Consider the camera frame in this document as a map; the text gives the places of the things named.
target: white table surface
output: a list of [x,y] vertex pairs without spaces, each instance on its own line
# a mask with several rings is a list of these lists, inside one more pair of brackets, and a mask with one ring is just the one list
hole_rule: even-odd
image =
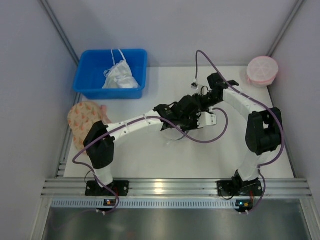
[[[256,88],[246,81],[246,67],[222,66],[221,73],[227,80],[236,80],[249,96],[272,107],[267,88]],[[198,81],[208,85],[207,77],[215,73],[212,67],[200,67]],[[95,100],[99,105],[107,106],[107,115],[113,122],[125,121],[152,110],[159,104],[171,104],[187,94],[194,94],[191,83],[195,78],[195,67],[151,67],[147,71],[147,86],[141,99],[135,100]],[[245,134],[247,122],[225,102],[216,107],[223,108],[229,117],[229,126],[225,135],[214,143],[200,144],[187,138],[171,141],[168,137],[179,134],[155,132],[129,139],[115,149],[111,171],[114,178],[230,178],[235,174],[247,153]],[[199,140],[217,137],[225,127],[224,115],[216,111],[217,125],[191,132]],[[75,165],[72,158],[77,149],[71,144],[65,178],[84,177],[88,172],[85,166]],[[78,161],[91,165],[87,155],[82,154]],[[287,152],[272,165],[261,170],[266,178],[293,178],[293,171]]]

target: black mounting plate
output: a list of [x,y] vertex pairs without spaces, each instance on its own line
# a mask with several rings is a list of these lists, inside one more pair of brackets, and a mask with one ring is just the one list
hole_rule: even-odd
[[263,193],[261,182],[255,181],[254,184],[248,184],[240,189],[235,190],[232,180],[217,181],[218,195],[224,198],[230,197],[250,197],[251,193],[254,197],[260,197]]
[[[129,192],[129,181],[114,180],[108,185],[119,197],[126,197]],[[113,196],[107,189],[100,187],[96,181],[88,181],[85,188],[86,196],[103,197]]]

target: mask ear loop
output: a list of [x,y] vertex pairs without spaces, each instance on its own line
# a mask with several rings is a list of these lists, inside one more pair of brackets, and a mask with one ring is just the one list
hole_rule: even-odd
[[122,52],[120,49],[118,49],[118,51],[120,52],[120,54],[121,54],[121,56],[122,56],[123,60],[126,62],[126,61],[127,61],[127,59],[125,58],[125,55],[123,54],[123,52]]
[[[114,50],[113,50],[113,49],[111,49],[111,55],[112,55],[113,66],[115,66],[115,65],[116,65],[116,61],[115,61],[115,56],[114,56]],[[103,75],[104,75],[106,78],[108,78],[108,74],[110,73],[110,71],[112,70],[112,68],[110,68],[110,69],[108,69],[108,70],[105,70],[105,71],[103,72]],[[107,85],[106,85],[106,88],[107,88],[107,89],[109,88],[109,85],[110,85],[110,82],[108,82]]]
[[113,66],[116,65],[116,61],[115,61],[115,56],[114,56],[114,50],[111,49],[111,55],[112,55],[112,61],[113,61]]

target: blue plastic bin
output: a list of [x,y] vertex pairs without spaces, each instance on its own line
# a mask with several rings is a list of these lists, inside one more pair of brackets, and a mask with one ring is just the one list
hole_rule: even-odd
[[[102,89],[106,82],[104,71],[113,67],[111,50],[88,50],[80,59],[73,82],[73,89],[87,99],[140,99],[146,86],[148,54],[143,49],[121,50],[139,88]],[[120,52],[113,50],[115,63],[123,58]]]

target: metal extrusion frame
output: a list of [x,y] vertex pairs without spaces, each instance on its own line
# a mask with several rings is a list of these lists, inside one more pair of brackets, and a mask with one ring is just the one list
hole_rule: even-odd
[[52,198],[41,198],[41,203],[29,238],[30,240],[41,240],[43,238],[51,203]]
[[289,16],[286,18],[286,20],[284,21],[284,24],[281,28],[281,30],[279,31],[279,33],[277,34],[275,40],[273,41],[271,47],[269,48],[266,56],[272,57],[275,53],[275,51],[277,50],[279,44],[281,43],[282,39],[284,38],[284,36],[286,35],[286,33],[288,32],[288,29],[290,28],[290,26],[293,24],[296,16],[298,15],[298,13],[300,12],[300,10],[302,9],[304,3],[307,0],[297,0],[289,14]]
[[[193,198],[220,199],[217,181],[224,179],[151,179],[151,178],[115,178],[129,181],[126,198]],[[87,198],[86,183],[83,178],[54,178],[44,183],[42,198]],[[265,199],[310,199],[312,194],[305,179],[267,178]]]
[[72,47],[64,29],[62,28],[59,20],[56,17],[56,14],[52,10],[50,4],[48,3],[47,0],[38,0],[38,2],[41,4],[43,7],[44,11],[48,15],[50,21],[52,22],[54,28],[56,29],[57,33],[59,34],[63,44],[65,45],[66,49],[68,50],[70,56],[72,57],[74,63],[78,66],[79,64],[79,57],[77,56],[74,48]]
[[313,240],[320,239],[320,216],[313,199],[300,199],[303,215]]

